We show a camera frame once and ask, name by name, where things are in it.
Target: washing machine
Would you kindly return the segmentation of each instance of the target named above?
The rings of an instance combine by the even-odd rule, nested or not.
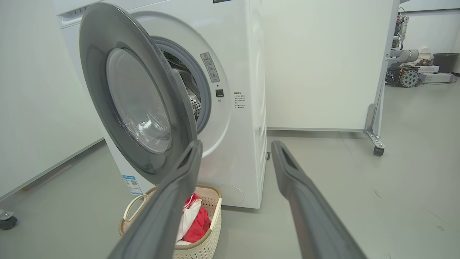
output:
[[[121,181],[150,190],[193,139],[198,183],[259,208],[266,153],[260,0],[55,1]]]

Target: black trash bin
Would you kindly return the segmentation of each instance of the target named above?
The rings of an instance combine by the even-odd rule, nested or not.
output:
[[[439,72],[452,73],[459,53],[436,53],[433,54],[433,65],[439,66]]]

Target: laundry basket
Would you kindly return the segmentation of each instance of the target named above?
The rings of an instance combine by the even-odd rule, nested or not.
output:
[[[136,215],[142,209],[148,199],[152,197],[156,187],[148,191],[146,194],[134,198],[126,208],[123,219],[118,224],[118,232],[123,237],[124,233],[131,226],[132,222],[136,219]],[[206,234],[195,243],[189,245],[175,245],[174,259],[211,259],[216,251],[217,242],[219,241],[220,226],[222,217],[220,214],[220,207],[222,205],[222,196],[219,191],[207,186],[197,186],[195,193],[202,199],[201,207],[207,210],[208,216],[211,219],[211,227]],[[131,218],[128,218],[129,211],[133,204],[144,199],[141,206],[136,210]]]

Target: clothes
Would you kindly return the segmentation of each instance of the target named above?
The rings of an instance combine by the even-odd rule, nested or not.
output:
[[[187,241],[184,241],[184,240],[179,240],[176,242],[176,245],[179,245],[179,246],[185,246],[185,245],[189,245],[191,244],[190,242],[187,242]]]
[[[184,235],[184,241],[194,243],[200,240],[208,231],[211,226],[211,220],[204,208],[200,208],[193,224],[190,226],[189,231]]]
[[[201,199],[196,194],[192,194],[192,196],[185,201],[185,205],[182,210],[182,217],[179,223],[179,229],[176,236],[176,242],[181,240],[187,231],[189,231],[200,211],[200,208]]]

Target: cable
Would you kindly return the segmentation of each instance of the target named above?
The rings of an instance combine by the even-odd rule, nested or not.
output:
[[[420,62],[417,63],[417,65],[425,65],[425,66],[428,66],[431,64],[431,60],[429,59],[422,59],[420,60]]]
[[[402,19],[404,17],[404,15],[406,14],[406,10],[404,10],[404,8],[402,8],[402,7],[398,8],[398,11],[399,11],[399,9],[402,9],[402,11],[403,11],[402,16],[401,16],[401,19]]]
[[[423,84],[451,84],[451,83],[423,83]]]

